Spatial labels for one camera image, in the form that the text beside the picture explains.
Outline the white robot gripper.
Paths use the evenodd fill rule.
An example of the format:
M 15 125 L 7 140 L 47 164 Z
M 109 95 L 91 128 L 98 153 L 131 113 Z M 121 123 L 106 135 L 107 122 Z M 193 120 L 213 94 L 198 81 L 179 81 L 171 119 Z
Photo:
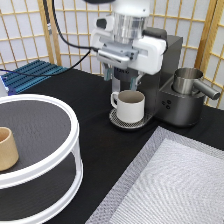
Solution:
M 104 80 L 111 79 L 109 65 L 154 75 L 161 70 L 166 41 L 143 32 L 145 19 L 132 16 L 105 16 L 95 20 L 91 46 L 103 64 Z M 136 91 L 141 75 L 132 77 L 130 90 Z

